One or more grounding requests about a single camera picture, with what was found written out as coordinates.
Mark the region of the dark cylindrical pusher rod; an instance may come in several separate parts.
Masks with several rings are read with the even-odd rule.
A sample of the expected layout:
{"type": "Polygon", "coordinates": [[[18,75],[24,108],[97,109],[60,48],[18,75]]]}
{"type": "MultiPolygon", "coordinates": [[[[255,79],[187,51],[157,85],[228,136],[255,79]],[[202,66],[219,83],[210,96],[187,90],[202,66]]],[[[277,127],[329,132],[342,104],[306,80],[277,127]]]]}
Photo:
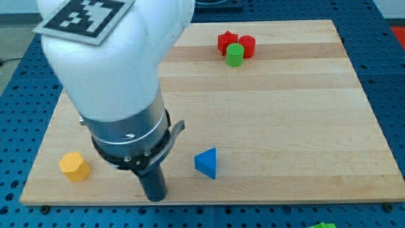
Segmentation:
{"type": "Polygon", "coordinates": [[[140,184],[149,201],[159,202],[163,200],[168,192],[161,165],[152,168],[148,172],[137,173],[140,184]]]}

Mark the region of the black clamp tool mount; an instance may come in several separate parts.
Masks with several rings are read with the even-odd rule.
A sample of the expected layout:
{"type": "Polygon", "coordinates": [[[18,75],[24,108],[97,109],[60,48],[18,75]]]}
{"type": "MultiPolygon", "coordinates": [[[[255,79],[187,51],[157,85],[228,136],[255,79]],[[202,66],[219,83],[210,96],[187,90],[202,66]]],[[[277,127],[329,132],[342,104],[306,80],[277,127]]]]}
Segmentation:
{"type": "Polygon", "coordinates": [[[91,122],[92,143],[99,156],[120,170],[148,173],[158,168],[185,129],[171,125],[166,109],[143,111],[117,122],[91,122]]]}

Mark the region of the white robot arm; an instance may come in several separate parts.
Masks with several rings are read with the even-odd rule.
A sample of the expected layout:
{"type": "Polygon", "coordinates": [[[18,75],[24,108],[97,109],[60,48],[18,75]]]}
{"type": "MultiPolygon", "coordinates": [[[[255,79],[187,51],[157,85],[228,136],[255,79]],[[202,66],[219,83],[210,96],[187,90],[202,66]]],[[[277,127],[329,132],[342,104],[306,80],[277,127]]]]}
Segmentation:
{"type": "Polygon", "coordinates": [[[160,164],[184,123],[172,124],[158,65],[191,23],[194,0],[37,2],[42,50],[89,129],[97,152],[140,180],[167,187],[160,164]]]}

